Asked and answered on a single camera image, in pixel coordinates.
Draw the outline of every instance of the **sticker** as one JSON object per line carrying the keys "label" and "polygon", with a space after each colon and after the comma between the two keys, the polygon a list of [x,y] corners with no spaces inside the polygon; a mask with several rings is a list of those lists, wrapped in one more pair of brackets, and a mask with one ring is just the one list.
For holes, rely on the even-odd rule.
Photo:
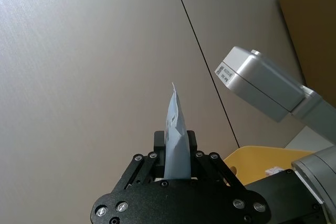
{"label": "sticker", "polygon": [[215,70],[216,75],[220,78],[220,80],[227,84],[231,78],[235,75],[231,68],[229,68],[225,63],[221,62],[218,68]]}

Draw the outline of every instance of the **gray wall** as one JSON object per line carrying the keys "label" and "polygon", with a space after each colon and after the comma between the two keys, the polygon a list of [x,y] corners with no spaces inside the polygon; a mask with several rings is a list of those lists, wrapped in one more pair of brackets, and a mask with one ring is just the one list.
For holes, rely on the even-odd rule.
{"label": "gray wall", "polygon": [[[237,44],[272,53],[299,78],[273,0],[251,13],[258,22],[244,20],[258,0],[185,1],[211,69]],[[240,26],[221,29],[230,22]],[[180,0],[0,0],[0,223],[89,223],[132,155],[152,150],[172,81],[199,148],[234,151]],[[216,84],[241,144],[284,146],[301,129]]]}

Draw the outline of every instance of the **yellow object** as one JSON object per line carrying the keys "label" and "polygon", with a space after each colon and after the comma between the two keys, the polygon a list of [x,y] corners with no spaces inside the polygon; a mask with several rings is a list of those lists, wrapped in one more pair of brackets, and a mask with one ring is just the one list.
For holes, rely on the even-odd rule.
{"label": "yellow object", "polygon": [[231,153],[224,162],[243,185],[265,178],[265,171],[278,166],[290,169],[291,162],[310,155],[312,152],[283,148],[244,146]]}

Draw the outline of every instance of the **white plastic bag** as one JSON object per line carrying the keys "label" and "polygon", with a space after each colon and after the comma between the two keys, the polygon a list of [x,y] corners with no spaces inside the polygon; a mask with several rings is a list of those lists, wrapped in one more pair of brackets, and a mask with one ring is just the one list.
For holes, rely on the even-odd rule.
{"label": "white plastic bag", "polygon": [[190,179],[189,138],[185,128],[179,97],[173,84],[173,95],[166,119],[165,179]]}

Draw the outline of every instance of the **brown cardboard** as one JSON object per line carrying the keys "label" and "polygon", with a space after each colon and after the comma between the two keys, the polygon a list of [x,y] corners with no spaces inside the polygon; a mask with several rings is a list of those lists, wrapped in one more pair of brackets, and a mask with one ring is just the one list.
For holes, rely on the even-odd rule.
{"label": "brown cardboard", "polygon": [[336,0],[279,0],[308,87],[336,107]]}

